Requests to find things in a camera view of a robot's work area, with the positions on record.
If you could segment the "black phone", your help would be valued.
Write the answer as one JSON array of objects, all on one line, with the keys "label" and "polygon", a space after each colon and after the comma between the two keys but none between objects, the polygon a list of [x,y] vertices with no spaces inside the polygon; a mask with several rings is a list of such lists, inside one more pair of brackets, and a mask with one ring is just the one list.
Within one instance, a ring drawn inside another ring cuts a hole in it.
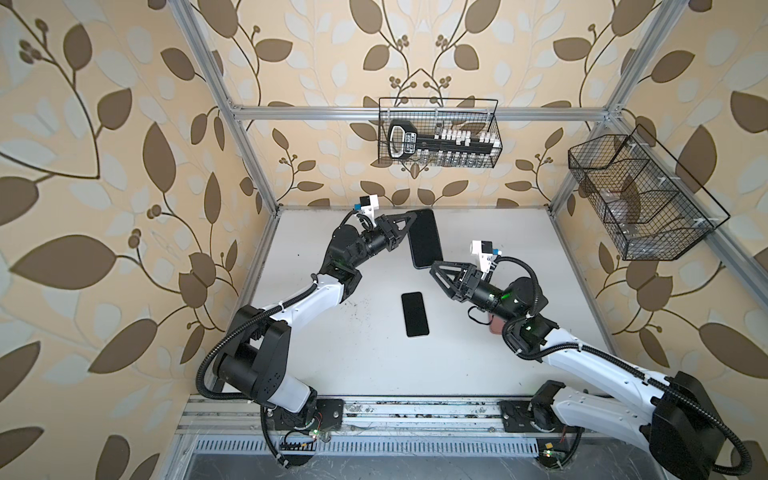
[{"label": "black phone", "polygon": [[406,335],[409,338],[427,336],[430,329],[422,293],[403,293],[401,302]]}]

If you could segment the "pink phone case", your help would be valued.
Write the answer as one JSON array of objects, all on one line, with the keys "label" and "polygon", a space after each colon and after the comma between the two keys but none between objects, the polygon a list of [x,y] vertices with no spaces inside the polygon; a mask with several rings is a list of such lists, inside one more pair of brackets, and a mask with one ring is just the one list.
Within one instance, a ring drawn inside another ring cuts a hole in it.
[{"label": "pink phone case", "polygon": [[494,335],[501,335],[505,320],[495,314],[488,314],[489,331]]}]

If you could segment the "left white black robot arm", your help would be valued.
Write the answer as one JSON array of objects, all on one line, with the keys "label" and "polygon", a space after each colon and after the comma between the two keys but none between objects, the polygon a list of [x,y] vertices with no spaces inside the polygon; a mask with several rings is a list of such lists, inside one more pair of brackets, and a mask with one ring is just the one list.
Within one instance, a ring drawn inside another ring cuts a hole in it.
[{"label": "left white black robot arm", "polygon": [[251,400],[312,419],[316,390],[287,374],[292,333],[347,300],[362,280],[360,265],[396,249],[416,220],[414,212],[373,218],[350,211],[333,231],[306,289],[273,305],[245,305],[235,313],[227,335],[199,366],[198,393],[213,400]]}]

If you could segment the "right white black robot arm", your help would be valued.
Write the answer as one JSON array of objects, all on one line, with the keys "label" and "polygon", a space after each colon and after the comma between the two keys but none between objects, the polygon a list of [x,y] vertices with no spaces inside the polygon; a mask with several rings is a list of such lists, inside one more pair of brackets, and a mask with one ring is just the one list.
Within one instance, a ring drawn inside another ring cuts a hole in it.
[{"label": "right white black robot arm", "polygon": [[599,389],[592,395],[547,382],[531,401],[542,415],[541,428],[559,421],[609,435],[649,452],[678,479],[728,474],[716,461],[730,436],[698,379],[646,370],[579,340],[542,315],[547,299],[535,272],[515,263],[527,274],[504,289],[471,263],[436,261],[430,274],[449,298],[501,319],[502,339],[518,358],[559,368]]}]

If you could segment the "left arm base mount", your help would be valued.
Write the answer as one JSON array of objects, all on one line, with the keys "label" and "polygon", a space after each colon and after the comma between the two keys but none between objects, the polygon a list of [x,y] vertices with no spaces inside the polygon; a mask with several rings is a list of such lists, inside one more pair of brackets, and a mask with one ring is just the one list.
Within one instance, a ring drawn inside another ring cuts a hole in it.
[{"label": "left arm base mount", "polygon": [[285,468],[306,464],[319,440],[341,428],[345,401],[340,398],[311,399],[299,413],[282,407],[260,408],[260,427],[268,452]]}]

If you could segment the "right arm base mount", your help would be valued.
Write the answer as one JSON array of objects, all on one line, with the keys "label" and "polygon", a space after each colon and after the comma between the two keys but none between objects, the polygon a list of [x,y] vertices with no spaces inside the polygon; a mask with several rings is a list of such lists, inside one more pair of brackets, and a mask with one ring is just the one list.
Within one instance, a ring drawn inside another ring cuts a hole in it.
[{"label": "right arm base mount", "polygon": [[506,433],[539,433],[536,462],[548,470],[568,467],[581,445],[585,429],[562,423],[549,406],[523,400],[503,400],[498,403]]}]

